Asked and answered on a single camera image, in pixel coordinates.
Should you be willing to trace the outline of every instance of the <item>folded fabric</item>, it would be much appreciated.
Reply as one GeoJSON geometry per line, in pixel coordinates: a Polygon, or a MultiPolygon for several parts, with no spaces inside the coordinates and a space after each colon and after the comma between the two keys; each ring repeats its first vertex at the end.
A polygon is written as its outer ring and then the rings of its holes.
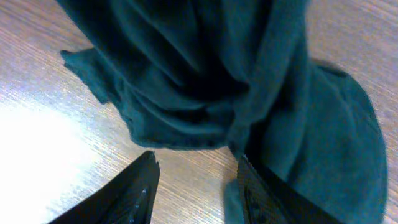
{"type": "Polygon", "coordinates": [[[131,139],[255,154],[345,223],[380,223],[384,140],[348,74],[315,65],[306,0],[58,0],[95,46],[62,52],[131,139]]]}

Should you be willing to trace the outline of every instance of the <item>dark teal fabric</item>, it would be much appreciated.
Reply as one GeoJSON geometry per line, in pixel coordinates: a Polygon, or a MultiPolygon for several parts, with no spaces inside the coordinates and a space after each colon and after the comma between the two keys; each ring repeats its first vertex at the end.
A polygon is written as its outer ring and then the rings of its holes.
{"type": "Polygon", "coordinates": [[[255,154],[337,219],[381,222],[376,116],[349,75],[309,59],[305,0],[58,2],[95,46],[65,66],[135,143],[255,154]]]}

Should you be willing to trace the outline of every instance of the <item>brown wooden surface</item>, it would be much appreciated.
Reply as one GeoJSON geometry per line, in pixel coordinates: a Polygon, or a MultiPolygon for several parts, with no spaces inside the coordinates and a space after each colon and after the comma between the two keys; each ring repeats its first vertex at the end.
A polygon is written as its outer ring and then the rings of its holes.
{"type": "MultiPolygon", "coordinates": [[[[398,2],[314,0],[309,46],[369,93],[388,146],[386,223],[398,223],[398,2]]],[[[45,223],[98,190],[146,149],[112,105],[62,66],[58,51],[90,47],[53,0],[0,1],[0,198],[4,223],[45,223]]],[[[156,151],[153,223],[223,223],[228,149],[156,151]]]]}

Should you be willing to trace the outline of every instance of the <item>wooden table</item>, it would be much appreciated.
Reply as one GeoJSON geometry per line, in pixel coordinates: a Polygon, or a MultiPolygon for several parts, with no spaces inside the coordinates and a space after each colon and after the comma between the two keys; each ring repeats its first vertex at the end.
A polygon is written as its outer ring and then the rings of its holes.
{"type": "MultiPolygon", "coordinates": [[[[352,73],[376,107],[389,156],[386,223],[398,222],[398,3],[315,0],[310,51],[352,73]]],[[[0,1],[0,186],[4,223],[46,223],[145,150],[113,105],[101,105],[58,51],[91,47],[53,0],[0,1]]],[[[236,175],[227,148],[156,150],[153,223],[223,223],[222,189],[236,175]]]]}

